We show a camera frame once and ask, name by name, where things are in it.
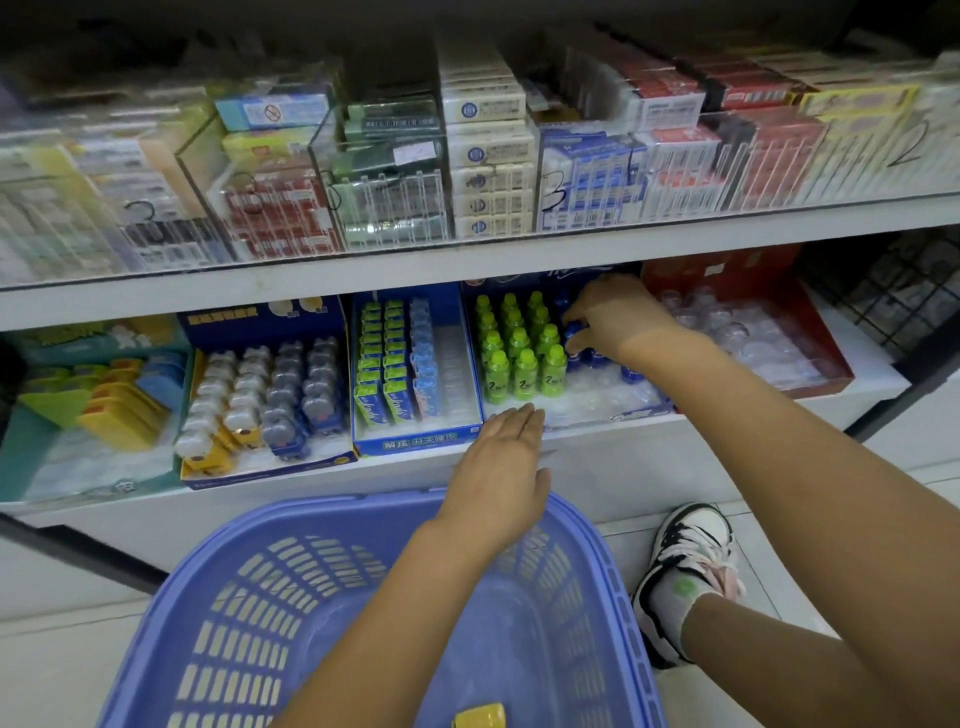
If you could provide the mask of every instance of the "person's left hand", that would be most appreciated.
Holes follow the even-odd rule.
[[[525,404],[487,420],[457,465],[436,521],[492,559],[536,523],[550,493],[538,471],[545,414]]]

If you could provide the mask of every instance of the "display box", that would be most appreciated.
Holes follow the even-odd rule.
[[[648,148],[619,122],[541,128],[538,231],[629,224],[647,190]]]
[[[480,324],[478,316],[478,298],[486,296],[496,312],[496,322],[500,325],[501,339],[505,350],[510,348],[510,342],[503,337],[502,328],[507,325],[506,317],[501,313],[501,305],[507,294],[514,294],[523,313],[524,330],[536,331],[538,326],[528,306],[531,294],[539,291],[542,295],[542,305],[546,308],[549,323],[557,327],[560,336],[559,345],[564,345],[567,334],[562,317],[566,309],[576,300],[583,286],[608,272],[610,267],[578,268],[567,271],[551,271],[544,273],[524,274],[511,276],[508,279],[480,279],[467,280],[461,284],[464,303],[470,319],[471,336],[474,343],[480,340]],[[536,350],[537,342],[532,340]],[[541,342],[543,351],[538,352],[537,391],[525,399],[516,397],[517,374],[511,374],[509,393],[503,401],[494,402],[486,395],[487,390],[496,385],[493,377],[488,377],[484,370],[484,351],[481,347],[474,348],[475,365],[480,372],[480,381],[483,384],[485,398],[483,399],[484,419],[502,412],[510,407],[520,407],[526,401],[546,412],[547,430],[563,429],[575,425],[589,425],[601,422],[615,422],[620,420],[635,420],[652,417],[673,410],[670,400],[649,381],[629,370],[623,371],[620,365],[600,356],[591,356],[584,353],[572,362],[567,362],[568,370],[560,394],[557,385],[548,376],[543,364],[544,352],[547,347]]]
[[[360,405],[357,397],[351,397],[353,442],[361,455],[386,455],[468,442],[476,438],[483,424],[480,390],[473,363],[473,346],[467,316],[461,304],[460,286],[457,283],[437,283],[354,294],[350,326],[353,371],[357,371],[356,367],[364,353],[361,337],[365,306],[371,302],[383,305],[390,301],[403,301],[402,310],[410,317],[410,305],[414,299],[425,299],[429,302],[434,363],[437,368],[436,386],[432,389],[439,394],[439,407],[430,411],[418,400],[412,419],[401,420],[387,415],[379,418],[383,420],[382,423],[371,424],[358,410]],[[412,328],[408,324],[403,347],[406,363],[399,366],[408,367],[408,379],[413,387],[416,386],[415,379],[419,378],[420,370],[414,369],[410,361],[410,355],[414,353],[412,336]],[[378,371],[381,376],[378,381],[385,382],[386,369],[381,367]],[[369,406],[373,407],[375,412],[380,412],[387,404],[384,400],[377,399]]]
[[[705,114],[721,138],[715,168],[728,186],[721,209],[766,209],[792,202],[827,126],[796,109],[745,109]]]
[[[802,248],[784,245],[648,260],[642,279],[655,296],[676,292],[687,306],[691,300],[695,305],[698,296],[712,297],[712,303],[719,303],[716,323],[731,327],[709,330],[714,340],[727,343],[734,358],[791,399],[832,395],[853,381],[853,371],[791,272]],[[699,315],[705,315],[703,308]],[[753,344],[758,346],[748,349]]]
[[[356,452],[350,439],[345,399],[350,386],[347,366],[349,341],[346,317],[338,297],[316,296],[292,301],[188,311],[178,316],[190,343],[198,350],[189,390],[191,404],[197,398],[198,385],[209,357],[215,352],[233,352],[236,359],[241,360],[247,348],[267,347],[272,354],[277,354],[278,348],[286,342],[301,342],[303,349],[309,351],[310,342],[316,338],[333,336],[340,345],[338,363],[344,378],[339,400],[342,417],[339,432],[311,434],[306,439],[302,455],[291,459],[278,457],[268,447],[236,448],[231,454],[231,466],[223,474],[199,472],[184,463],[180,468],[184,485],[194,490],[203,490],[257,478],[328,468],[356,460]],[[227,402],[228,400],[225,400],[224,409],[229,407]],[[298,401],[294,409],[299,411],[299,408]]]
[[[139,316],[35,328],[5,336],[30,368],[28,380],[64,378],[62,386],[35,388],[49,394],[29,395],[25,389],[24,401],[13,406],[0,445],[0,469],[4,474],[0,504],[4,510],[27,513],[142,496],[180,486],[180,459],[174,454],[173,444],[185,411],[187,389],[183,376],[192,366],[193,352],[176,316]],[[162,381],[140,382],[141,391],[152,392],[166,402],[153,407],[158,435],[151,447],[118,451],[77,424],[99,380],[109,374],[106,370],[111,361],[130,366],[133,360],[148,360],[152,356],[183,363],[164,366],[164,370],[169,370],[164,374],[170,376]],[[177,374],[179,382],[174,381]],[[121,388],[138,386],[136,374],[122,378],[126,384]],[[153,396],[151,399],[156,405],[158,400]]]

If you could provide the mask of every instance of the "green bottle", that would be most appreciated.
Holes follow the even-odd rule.
[[[493,352],[484,369],[484,398],[490,404],[502,404],[510,396],[510,361],[503,351]]]
[[[504,318],[507,317],[507,311],[511,308],[515,308],[517,311],[520,310],[519,306],[516,305],[516,293],[508,293],[503,297],[503,303],[500,304],[500,315]]]
[[[533,336],[534,339],[539,339],[543,327],[549,323],[550,311],[547,310],[545,305],[542,305],[534,311],[534,314],[530,317],[530,335]]]
[[[540,391],[547,397],[559,397],[566,387],[566,352],[554,344],[540,363]]]
[[[537,393],[537,355],[524,349],[514,362],[514,397],[532,400]]]
[[[507,344],[507,356],[510,357],[511,361],[514,361],[524,349],[530,349],[530,337],[527,336],[527,329],[524,327],[515,328],[514,332],[510,334],[510,343]]]
[[[490,305],[490,296],[482,293],[477,296],[477,303],[473,310],[477,312],[477,321],[483,318],[483,315],[488,311],[493,313],[493,307]]]
[[[554,344],[560,343],[560,332],[556,324],[547,324],[537,338],[537,356],[543,359],[550,353]]]
[[[487,334],[491,331],[500,332],[500,327],[496,323],[496,316],[493,315],[492,311],[485,311],[480,314],[480,323],[477,325],[477,329],[479,331],[477,338],[479,338],[481,344],[486,341]]]
[[[527,299],[527,316],[533,316],[537,309],[543,305],[543,294],[540,291],[534,291]]]
[[[503,351],[503,339],[500,338],[499,331],[490,331],[487,334],[487,338],[483,340],[483,346],[481,347],[480,360],[484,363],[484,366],[487,365],[487,362],[490,361],[490,357],[493,355],[493,352],[502,352]]]
[[[507,315],[503,317],[503,338],[508,339],[516,328],[524,328],[526,324],[523,321],[523,314],[519,308],[511,308]]]

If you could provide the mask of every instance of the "yellow item in basket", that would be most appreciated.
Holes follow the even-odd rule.
[[[119,400],[89,404],[77,423],[120,452],[142,452],[154,446],[159,431],[150,428]]]
[[[458,713],[452,728],[507,728],[507,714],[502,703],[481,705]]]
[[[180,434],[174,443],[174,452],[190,470],[206,475],[226,475],[233,470],[233,458],[220,442],[198,429]]]

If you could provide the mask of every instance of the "red display box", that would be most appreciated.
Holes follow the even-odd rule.
[[[783,393],[793,400],[842,392],[853,381],[853,370],[830,334],[805,289],[791,272],[803,244],[752,250],[680,255],[648,260],[642,279],[655,296],[666,290],[686,296],[709,285],[719,303],[745,299],[763,302],[766,312],[823,378],[823,384]]]

